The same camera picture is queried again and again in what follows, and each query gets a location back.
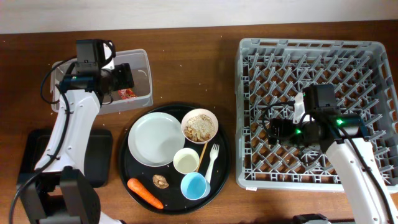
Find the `light blue cup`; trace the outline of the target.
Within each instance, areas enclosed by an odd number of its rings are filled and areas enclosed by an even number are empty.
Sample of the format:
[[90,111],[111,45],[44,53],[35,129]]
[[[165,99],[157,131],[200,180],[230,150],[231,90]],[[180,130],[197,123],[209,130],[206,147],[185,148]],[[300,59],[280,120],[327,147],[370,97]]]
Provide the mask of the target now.
[[211,187],[203,175],[191,172],[182,179],[180,190],[186,199],[199,200],[209,195]]

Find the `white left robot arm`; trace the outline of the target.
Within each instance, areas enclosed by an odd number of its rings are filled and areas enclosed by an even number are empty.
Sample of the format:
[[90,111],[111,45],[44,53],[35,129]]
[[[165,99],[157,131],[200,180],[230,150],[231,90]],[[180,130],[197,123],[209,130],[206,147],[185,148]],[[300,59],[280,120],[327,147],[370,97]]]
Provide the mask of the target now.
[[33,223],[118,223],[101,211],[98,194],[85,177],[90,132],[104,96],[134,84],[129,65],[115,65],[115,57],[111,40],[76,42],[76,55],[55,85],[59,110],[50,140],[35,172],[17,189],[9,223],[18,200]]

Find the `white paper cup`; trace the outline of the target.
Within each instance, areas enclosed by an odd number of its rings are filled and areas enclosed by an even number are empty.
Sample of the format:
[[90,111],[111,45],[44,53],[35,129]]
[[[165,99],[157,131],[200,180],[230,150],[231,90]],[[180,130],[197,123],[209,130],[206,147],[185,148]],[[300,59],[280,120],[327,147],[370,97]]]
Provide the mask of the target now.
[[191,148],[183,148],[174,155],[173,165],[177,172],[188,174],[195,172],[199,166],[199,155]]

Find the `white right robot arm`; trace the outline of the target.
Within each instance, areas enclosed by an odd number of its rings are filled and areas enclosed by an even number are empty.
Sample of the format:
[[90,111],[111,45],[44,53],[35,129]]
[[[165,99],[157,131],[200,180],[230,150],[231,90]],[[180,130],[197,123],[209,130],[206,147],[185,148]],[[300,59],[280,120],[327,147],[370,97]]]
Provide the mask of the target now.
[[370,134],[358,114],[343,114],[332,84],[305,87],[293,101],[293,119],[269,119],[268,142],[318,150],[341,181],[356,223],[397,223],[397,209],[379,172]]

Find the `pink bowl with food scraps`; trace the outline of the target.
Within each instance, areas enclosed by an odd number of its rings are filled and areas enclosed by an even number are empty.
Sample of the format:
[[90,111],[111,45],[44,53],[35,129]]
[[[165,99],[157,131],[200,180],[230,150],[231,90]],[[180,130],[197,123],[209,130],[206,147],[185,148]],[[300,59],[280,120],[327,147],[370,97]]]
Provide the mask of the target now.
[[206,109],[189,111],[182,119],[183,135],[195,144],[205,144],[212,140],[218,132],[219,124],[214,113]]

